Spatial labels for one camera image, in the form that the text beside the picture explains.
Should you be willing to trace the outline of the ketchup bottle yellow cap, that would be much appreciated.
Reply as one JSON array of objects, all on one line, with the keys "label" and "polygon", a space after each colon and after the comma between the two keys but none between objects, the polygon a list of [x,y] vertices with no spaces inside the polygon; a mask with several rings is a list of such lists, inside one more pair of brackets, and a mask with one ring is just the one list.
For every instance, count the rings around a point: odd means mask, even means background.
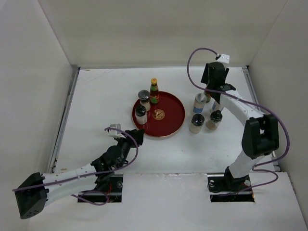
[{"label": "ketchup bottle yellow cap", "polygon": [[153,104],[157,104],[159,102],[159,89],[156,78],[151,79],[150,102]]},{"label": "ketchup bottle yellow cap", "polygon": [[211,101],[211,95],[208,91],[204,91],[204,95],[206,96],[206,103],[209,103]]}]

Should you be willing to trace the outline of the silver lid white beads jar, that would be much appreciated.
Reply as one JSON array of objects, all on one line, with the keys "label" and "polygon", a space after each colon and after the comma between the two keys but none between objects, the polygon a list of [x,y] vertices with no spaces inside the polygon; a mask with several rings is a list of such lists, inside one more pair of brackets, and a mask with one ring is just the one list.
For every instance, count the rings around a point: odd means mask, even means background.
[{"label": "silver lid white beads jar", "polygon": [[193,112],[196,114],[202,113],[206,101],[207,97],[205,94],[203,93],[196,94],[193,104]]}]

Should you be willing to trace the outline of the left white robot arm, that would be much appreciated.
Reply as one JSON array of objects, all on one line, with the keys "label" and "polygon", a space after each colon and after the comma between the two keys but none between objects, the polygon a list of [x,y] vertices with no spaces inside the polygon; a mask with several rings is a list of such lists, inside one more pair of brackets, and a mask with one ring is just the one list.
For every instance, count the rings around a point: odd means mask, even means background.
[{"label": "left white robot arm", "polygon": [[132,164],[127,156],[132,148],[143,144],[144,130],[122,131],[116,125],[105,129],[114,138],[116,145],[110,146],[100,157],[85,166],[64,173],[33,173],[18,188],[14,189],[20,219],[29,219],[43,209],[67,196],[86,201],[88,193],[102,193],[116,171]]}]

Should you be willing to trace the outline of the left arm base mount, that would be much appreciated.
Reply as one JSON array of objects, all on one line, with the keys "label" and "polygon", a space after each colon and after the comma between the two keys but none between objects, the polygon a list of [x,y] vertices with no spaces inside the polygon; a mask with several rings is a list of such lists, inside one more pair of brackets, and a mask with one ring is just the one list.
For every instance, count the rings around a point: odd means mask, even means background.
[{"label": "left arm base mount", "polygon": [[88,200],[92,203],[103,204],[108,200],[109,203],[122,202],[123,175],[113,175],[109,182],[100,190],[100,192],[91,192],[83,195],[78,193],[78,197]]}]

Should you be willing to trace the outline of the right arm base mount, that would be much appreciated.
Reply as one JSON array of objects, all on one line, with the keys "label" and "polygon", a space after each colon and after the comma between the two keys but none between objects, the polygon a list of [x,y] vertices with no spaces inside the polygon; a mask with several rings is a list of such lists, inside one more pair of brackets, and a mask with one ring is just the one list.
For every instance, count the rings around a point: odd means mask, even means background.
[{"label": "right arm base mount", "polygon": [[249,176],[229,183],[224,175],[208,175],[207,188],[210,192],[210,201],[220,202],[254,202]]}]

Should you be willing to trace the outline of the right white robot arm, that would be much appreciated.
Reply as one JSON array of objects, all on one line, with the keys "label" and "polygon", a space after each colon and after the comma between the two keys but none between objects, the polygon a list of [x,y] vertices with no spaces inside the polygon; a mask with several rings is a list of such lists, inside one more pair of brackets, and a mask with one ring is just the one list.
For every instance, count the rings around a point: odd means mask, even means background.
[{"label": "right white robot arm", "polygon": [[277,118],[242,99],[236,88],[225,82],[228,72],[222,63],[207,63],[201,79],[215,102],[228,109],[244,127],[241,153],[222,177],[208,178],[208,188],[214,193],[240,190],[250,170],[279,147]]}]

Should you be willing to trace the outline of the white salt grinder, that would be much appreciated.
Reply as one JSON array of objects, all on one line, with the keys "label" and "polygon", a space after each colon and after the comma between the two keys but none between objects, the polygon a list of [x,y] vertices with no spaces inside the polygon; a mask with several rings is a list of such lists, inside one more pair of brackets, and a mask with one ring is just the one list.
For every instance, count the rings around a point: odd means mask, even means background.
[{"label": "white salt grinder", "polygon": [[136,106],[135,117],[138,124],[144,125],[147,123],[147,110],[143,105],[138,104]]},{"label": "white salt grinder", "polygon": [[138,98],[139,98],[140,104],[146,108],[146,111],[149,111],[151,108],[149,91],[147,90],[139,91]]}]

